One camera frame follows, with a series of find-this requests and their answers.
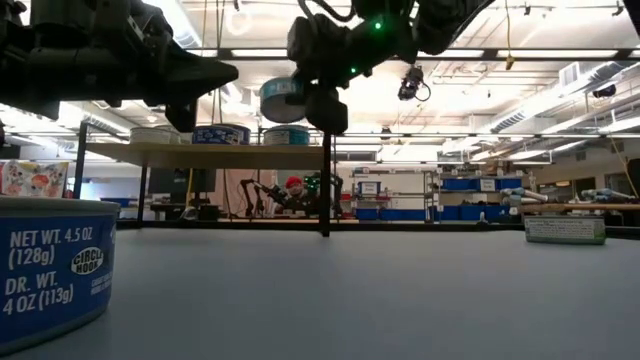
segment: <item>laboratory room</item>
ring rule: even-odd
[[[0,356],[640,358],[640,3],[0,0]]]

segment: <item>red object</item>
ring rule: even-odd
[[[289,176],[287,182],[284,184],[286,189],[291,188],[293,185],[302,185],[302,179],[297,176]]]
[[[45,187],[49,184],[49,178],[45,175],[36,175],[31,178],[31,183],[36,187]]]

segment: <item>wooden shelf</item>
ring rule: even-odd
[[[322,148],[167,144],[87,144],[87,151],[151,168],[283,169],[322,168]]]

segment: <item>green box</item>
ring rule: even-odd
[[[597,216],[526,216],[527,242],[604,245],[604,219]]]

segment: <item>gray tabletop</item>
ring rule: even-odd
[[[640,242],[118,233],[108,312],[10,360],[638,359]]]

